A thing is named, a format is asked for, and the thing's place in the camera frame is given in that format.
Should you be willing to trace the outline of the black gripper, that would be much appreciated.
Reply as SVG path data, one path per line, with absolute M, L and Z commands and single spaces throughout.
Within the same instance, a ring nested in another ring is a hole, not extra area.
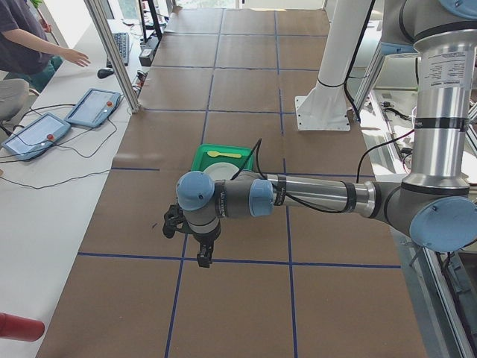
M 215 227 L 208 233 L 193 233 L 193 237 L 200 243 L 197 262 L 201 268 L 209 268 L 212 265 L 212 246 L 220 234 L 221 227 Z

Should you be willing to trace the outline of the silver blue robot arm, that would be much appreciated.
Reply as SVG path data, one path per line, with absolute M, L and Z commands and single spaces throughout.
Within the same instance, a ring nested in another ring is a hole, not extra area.
M 476 56 L 474 1 L 385 2 L 385 53 L 420 55 L 411 171 L 400 183 L 329 181 L 238 171 L 230 180 L 188 172 L 163 233 L 198 241 L 198 264 L 209 267 L 221 219 L 270 215 L 275 206 L 322 213 L 358 213 L 379 220 L 436 252 L 476 239 L 476 205 L 461 174 Z

